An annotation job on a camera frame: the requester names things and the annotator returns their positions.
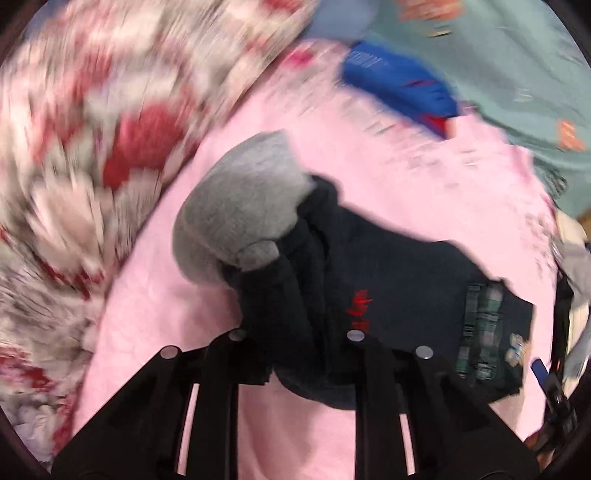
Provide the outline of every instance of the teal shirt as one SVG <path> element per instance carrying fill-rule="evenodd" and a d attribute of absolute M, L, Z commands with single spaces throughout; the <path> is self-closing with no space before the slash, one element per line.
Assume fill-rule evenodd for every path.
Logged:
<path fill-rule="evenodd" d="M 449 22 L 402 22 L 395 3 L 382 0 L 368 39 L 423 60 L 511 142 L 530 149 L 563 211 L 577 216 L 591 207 L 591 68 L 550 7 L 463 0 L 463 15 Z M 444 28 L 452 33 L 428 36 Z M 576 127 L 584 152 L 558 148 L 561 119 Z"/>

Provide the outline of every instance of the floral blanket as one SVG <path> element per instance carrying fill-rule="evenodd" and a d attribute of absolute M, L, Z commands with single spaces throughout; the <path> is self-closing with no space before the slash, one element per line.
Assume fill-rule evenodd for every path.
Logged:
<path fill-rule="evenodd" d="M 160 194 L 314 0 L 73 0 L 0 71 L 0 405 L 49 465 Z"/>

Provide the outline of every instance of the pink fabric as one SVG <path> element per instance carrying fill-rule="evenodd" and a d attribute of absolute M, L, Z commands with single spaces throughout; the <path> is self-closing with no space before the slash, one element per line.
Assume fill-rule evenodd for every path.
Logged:
<path fill-rule="evenodd" d="M 535 305 L 530 358 L 548 361 L 556 268 L 547 196 L 531 156 L 466 111 L 440 142 L 368 96 L 338 84 L 346 51 L 307 43 L 288 55 L 223 128 L 202 142 L 155 210 L 102 320 L 76 427 L 80 428 L 160 348 L 205 346 L 239 322 L 232 292 L 184 280 L 171 231 L 186 196 L 239 142 L 285 129 L 306 169 L 335 179 L 342 202 L 407 235 L 449 240 L 491 277 Z M 541 424 L 544 399 L 526 369 L 525 394 L 495 410 L 525 438 Z M 353 478 L 354 414 L 298 398 L 276 379 L 241 388 L 240 478 Z"/>

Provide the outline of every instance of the clothing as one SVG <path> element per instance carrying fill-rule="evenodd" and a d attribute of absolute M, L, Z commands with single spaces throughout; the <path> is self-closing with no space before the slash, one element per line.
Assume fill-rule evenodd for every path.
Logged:
<path fill-rule="evenodd" d="M 579 420 L 582 419 L 591 407 L 591 369 L 588 369 L 580 379 L 578 386 L 569 398 Z"/>
<path fill-rule="evenodd" d="M 556 24 L 561 23 L 560 27 L 567 28 L 570 35 L 565 34 L 565 40 L 570 47 L 573 47 L 573 42 L 568 37 L 572 35 L 576 47 L 581 50 L 587 63 L 591 63 L 591 32 L 589 31 L 591 24 L 582 8 L 584 0 L 544 0 L 544 3 L 554 12 L 555 16 L 550 15 L 550 17 L 554 17 Z"/>
<path fill-rule="evenodd" d="M 0 405 L 45 465 L 162 191 L 314 6 L 72 0 L 2 66 Z"/>
<path fill-rule="evenodd" d="M 351 329 L 389 348 L 428 345 L 455 365 L 467 291 L 471 284 L 489 283 L 484 273 L 447 242 L 386 231 L 340 207 L 334 185 L 315 181 L 316 189 L 298 207 L 297 225 L 277 241 L 280 257 L 255 271 L 226 271 L 238 292 L 242 328 L 276 366 L 279 379 L 287 388 L 296 384 L 294 392 L 306 398 L 352 408 Z M 503 325 L 489 332 L 499 349 L 491 359 L 495 373 L 474 385 L 489 402 L 519 391 L 522 365 L 510 365 L 505 355 L 512 336 L 528 342 L 532 315 L 531 304 L 502 284 L 500 289 Z"/>
<path fill-rule="evenodd" d="M 564 338 L 564 354 L 566 357 L 562 358 L 558 371 L 561 374 L 559 378 L 563 380 L 564 393 L 568 397 L 577 387 L 579 378 L 585 372 L 587 357 L 589 356 L 589 354 L 585 355 L 585 348 L 582 348 L 582 346 L 574 349 L 579 342 L 584 342 L 583 334 L 587 328 L 589 318 L 589 299 L 591 296 L 588 292 L 585 293 L 585 288 L 582 287 L 586 284 L 585 278 L 587 274 L 585 264 L 586 260 L 588 260 L 586 257 L 588 253 L 584 248 L 587 235 L 580 223 L 560 210 L 556 212 L 556 224 L 560 236 L 560 240 L 557 242 L 559 255 L 557 261 L 561 265 L 561 271 L 559 272 L 561 280 L 557 288 L 554 327 L 556 328 L 557 323 L 564 323 L 567 328 L 566 337 Z M 560 309 L 558 309 L 559 295 L 563 296 L 560 301 Z M 555 343 L 562 345 L 560 339 L 553 339 L 553 351 L 555 350 Z"/>
<path fill-rule="evenodd" d="M 41 30 L 45 22 L 55 17 L 68 2 L 69 0 L 47 0 L 28 23 L 24 32 L 25 38 L 30 38 Z"/>
<path fill-rule="evenodd" d="M 583 245 L 554 241 L 560 268 L 573 289 L 573 307 L 589 304 L 591 300 L 591 253 Z"/>
<path fill-rule="evenodd" d="M 591 68 L 540 0 L 462 5 L 442 24 L 401 21 L 398 3 L 382 0 L 367 39 L 428 64 L 511 142 L 531 150 L 548 191 L 576 217 L 591 204 Z M 561 145 L 571 134 L 574 149 Z"/>
<path fill-rule="evenodd" d="M 343 81 L 375 95 L 388 107 L 448 137 L 447 120 L 457 116 L 447 86 L 419 62 L 368 42 L 355 45 L 343 64 Z"/>
<path fill-rule="evenodd" d="M 378 13 L 379 0 L 320 0 L 304 38 L 329 38 L 351 45 L 361 40 Z"/>
<path fill-rule="evenodd" d="M 313 188 L 282 132 L 255 135 L 230 150 L 184 202 L 173 251 L 191 281 L 219 279 L 216 263 L 255 270 L 279 256 L 273 242 L 297 222 Z"/>
<path fill-rule="evenodd" d="M 555 224 L 531 155 L 465 108 L 453 120 L 456 136 L 438 142 L 371 96 L 342 86 L 348 50 L 327 41 L 293 45 L 232 117 L 206 135 L 158 203 L 111 289 L 75 428 L 163 346 L 201 348 L 239 325 L 235 292 L 183 278 L 171 236 L 181 205 L 200 179 L 260 132 L 283 129 L 301 168 L 332 179 L 342 204 L 373 223 L 452 242 L 489 278 L 506 278 L 512 292 L 535 305 L 530 358 L 548 362 L 556 263 L 546 232 L 554 233 Z M 521 439 L 539 429 L 545 406 L 531 370 L 524 376 L 520 395 L 492 404 Z M 241 388 L 239 424 L 243 478 L 340 479 L 354 470 L 355 413 L 294 395 L 275 375 L 264 388 Z"/>

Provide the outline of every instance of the metal screw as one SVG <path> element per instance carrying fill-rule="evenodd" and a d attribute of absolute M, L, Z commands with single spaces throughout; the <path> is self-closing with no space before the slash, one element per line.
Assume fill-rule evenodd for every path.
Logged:
<path fill-rule="evenodd" d="M 423 360 L 429 360 L 433 356 L 433 349 L 427 345 L 421 345 L 417 347 L 414 351 L 417 357 L 422 358 Z"/>
<path fill-rule="evenodd" d="M 361 342 L 365 338 L 365 334 L 361 330 L 349 330 L 347 338 L 352 342 Z"/>
<path fill-rule="evenodd" d="M 246 338 L 246 332 L 241 328 L 236 328 L 228 333 L 228 337 L 232 342 L 242 342 Z"/>
<path fill-rule="evenodd" d="M 180 350 L 178 347 L 174 345 L 165 346 L 162 350 L 160 350 L 160 356 L 165 360 L 170 360 L 176 357 L 179 354 Z"/>

